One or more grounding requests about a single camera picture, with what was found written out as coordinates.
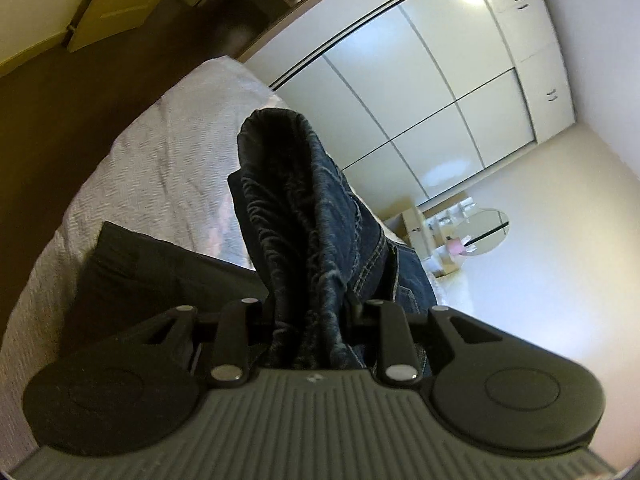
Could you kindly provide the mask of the dark blue denim jeans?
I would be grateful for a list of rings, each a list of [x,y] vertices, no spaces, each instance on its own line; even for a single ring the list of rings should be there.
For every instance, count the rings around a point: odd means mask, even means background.
[[[250,260],[268,290],[274,332],[266,364],[299,370],[374,367],[375,346],[348,336],[370,299],[424,314],[436,302],[416,252],[391,240],[301,114],[255,110],[228,177]]]

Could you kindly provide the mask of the white bedside table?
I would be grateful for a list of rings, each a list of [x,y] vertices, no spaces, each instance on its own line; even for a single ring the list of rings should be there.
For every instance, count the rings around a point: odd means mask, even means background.
[[[425,270],[436,278],[460,270],[462,260],[450,254],[442,230],[435,220],[427,219],[415,206],[404,210],[401,220],[407,231],[407,242]]]

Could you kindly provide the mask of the pink cup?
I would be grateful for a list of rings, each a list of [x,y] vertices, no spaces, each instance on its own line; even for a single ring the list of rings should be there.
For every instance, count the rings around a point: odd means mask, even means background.
[[[450,238],[446,243],[447,252],[450,256],[464,256],[466,248],[461,238]]]

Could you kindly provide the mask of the dark grey folded garment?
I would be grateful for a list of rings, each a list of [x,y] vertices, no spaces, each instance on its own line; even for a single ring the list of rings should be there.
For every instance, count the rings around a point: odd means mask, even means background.
[[[180,306],[214,313],[232,300],[264,300],[258,274],[104,222],[81,269],[58,346],[65,358]]]

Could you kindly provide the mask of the pink grey bedspread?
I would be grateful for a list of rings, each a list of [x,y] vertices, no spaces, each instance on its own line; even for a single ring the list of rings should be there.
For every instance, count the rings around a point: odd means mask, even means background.
[[[227,178],[239,167],[236,136],[244,120],[283,104],[243,64],[213,58],[114,141],[67,207],[9,317],[1,346],[2,469],[37,447],[22,412],[23,391],[58,356],[64,315],[103,222],[250,266]]]

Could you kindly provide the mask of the cream wardrobe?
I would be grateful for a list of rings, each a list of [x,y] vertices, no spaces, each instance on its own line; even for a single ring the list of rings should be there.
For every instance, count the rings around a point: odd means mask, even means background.
[[[320,0],[245,64],[382,218],[462,190],[575,120],[544,0]]]

